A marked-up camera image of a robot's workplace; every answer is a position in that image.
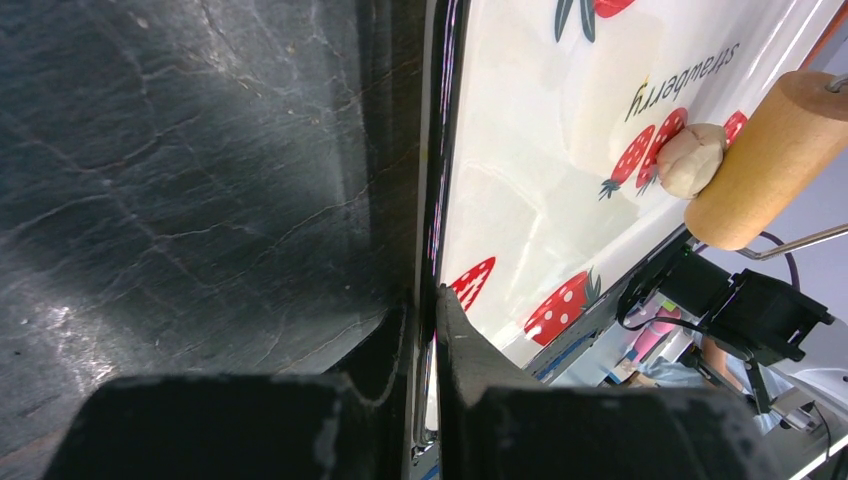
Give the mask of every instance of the dark marbled surface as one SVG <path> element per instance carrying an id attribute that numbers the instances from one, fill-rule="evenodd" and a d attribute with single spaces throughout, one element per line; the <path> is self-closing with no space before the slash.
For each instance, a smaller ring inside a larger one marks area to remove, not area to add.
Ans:
<path id="1" fill-rule="evenodd" d="M 0 4 L 0 478 L 136 373 L 318 371 L 412 284 L 423 0 Z"/>

